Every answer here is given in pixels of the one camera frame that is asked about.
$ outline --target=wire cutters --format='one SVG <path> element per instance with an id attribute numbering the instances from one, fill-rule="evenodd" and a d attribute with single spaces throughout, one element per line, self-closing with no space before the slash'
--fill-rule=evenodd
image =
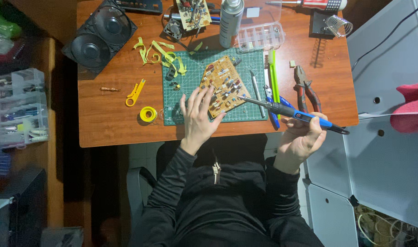
<path id="1" fill-rule="evenodd" d="M 305 95 L 307 95 L 313 105 L 314 111 L 321 113 L 322 107 L 319 97 L 310 86 L 313 81 L 307 81 L 307 75 L 300 65 L 296 66 L 294 69 L 294 79 L 296 85 L 293 89 L 297 91 L 297 106 L 299 111 L 308 113 L 307 105 L 305 104 Z"/>
<path id="2" fill-rule="evenodd" d="M 273 94 L 272 94 L 272 91 L 271 91 L 271 88 L 269 87 L 269 86 L 267 86 L 267 85 L 264 85 L 264 91 L 265 91 L 265 94 L 266 94 L 266 98 L 265 98 L 265 100 L 267 101 L 267 102 L 270 102 L 270 103 L 273 103 L 273 99 L 272 99 L 272 96 L 273 96 Z M 279 100 L 281 101 L 281 104 L 283 104 L 283 105 L 285 105 L 285 106 L 288 106 L 288 107 L 291 107 L 291 108 L 293 108 L 294 109 L 294 106 L 292 106 L 286 99 L 284 99 L 283 97 L 281 97 L 281 96 L 279 96 Z M 278 115 L 276 115 L 276 114 L 274 114 L 274 113 L 272 113 L 272 112 L 269 112 L 269 114 L 270 114 L 270 119 L 271 119 L 271 121 L 273 122 L 273 124 L 276 126 L 276 128 L 279 128 L 280 127 L 280 125 L 279 125 L 279 122 L 278 122 Z"/>

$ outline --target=hand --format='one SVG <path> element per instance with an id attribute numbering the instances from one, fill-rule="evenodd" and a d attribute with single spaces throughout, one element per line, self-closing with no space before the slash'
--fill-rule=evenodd
<path id="1" fill-rule="evenodd" d="M 287 130 L 281 137 L 281 144 L 274 161 L 274 167 L 288 174 L 297 174 L 299 166 L 325 141 L 326 130 L 319 125 L 319 117 L 326 115 L 311 113 L 315 117 L 310 123 L 295 118 L 282 118 Z"/>
<path id="2" fill-rule="evenodd" d="M 205 143 L 218 128 L 227 113 L 218 115 L 213 122 L 208 120 L 208 109 L 213 93 L 213 86 L 205 87 L 198 94 L 199 87 L 190 95 L 185 107 L 185 95 L 180 99 L 180 109 L 184 117 L 184 138 L 181 141 L 181 148 L 190 155 L 195 155 L 201 145 Z"/>

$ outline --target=soldering iron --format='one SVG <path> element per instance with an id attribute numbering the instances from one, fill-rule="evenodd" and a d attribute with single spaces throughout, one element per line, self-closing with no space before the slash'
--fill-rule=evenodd
<path id="1" fill-rule="evenodd" d="M 297 110 L 295 110 L 291 107 L 285 106 L 281 103 L 262 102 L 262 101 L 259 101 L 259 100 L 256 100 L 256 99 L 247 98 L 247 97 L 243 97 L 243 96 L 237 96 L 237 97 L 240 98 L 240 99 L 243 99 L 247 102 L 257 104 L 257 105 L 261 105 L 264 108 L 268 109 L 271 113 L 296 118 L 296 119 L 299 119 L 301 121 L 305 121 L 305 122 L 308 122 L 308 123 L 311 121 L 311 119 L 313 117 L 315 117 L 314 115 L 297 111 Z M 340 126 L 337 126 L 337 125 L 333 124 L 332 122 L 327 121 L 325 119 L 319 118 L 319 124 L 323 129 L 331 130 L 331 131 L 337 132 L 339 134 L 349 134 L 349 131 L 347 131 L 344 128 L 342 128 Z"/>

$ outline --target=speaker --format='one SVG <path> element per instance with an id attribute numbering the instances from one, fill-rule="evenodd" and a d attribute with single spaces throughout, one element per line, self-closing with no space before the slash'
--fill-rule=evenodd
<path id="1" fill-rule="evenodd" d="M 78 63 L 79 72 L 96 77 L 133 36 L 137 26 L 113 0 L 105 0 L 76 31 L 62 52 Z"/>

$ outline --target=yellow solder spool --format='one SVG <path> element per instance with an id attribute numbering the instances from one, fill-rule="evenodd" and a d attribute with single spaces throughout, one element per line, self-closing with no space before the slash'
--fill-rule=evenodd
<path id="1" fill-rule="evenodd" d="M 150 106 L 146 106 L 140 110 L 140 119 L 142 119 L 144 122 L 152 123 L 156 117 L 157 111 Z"/>

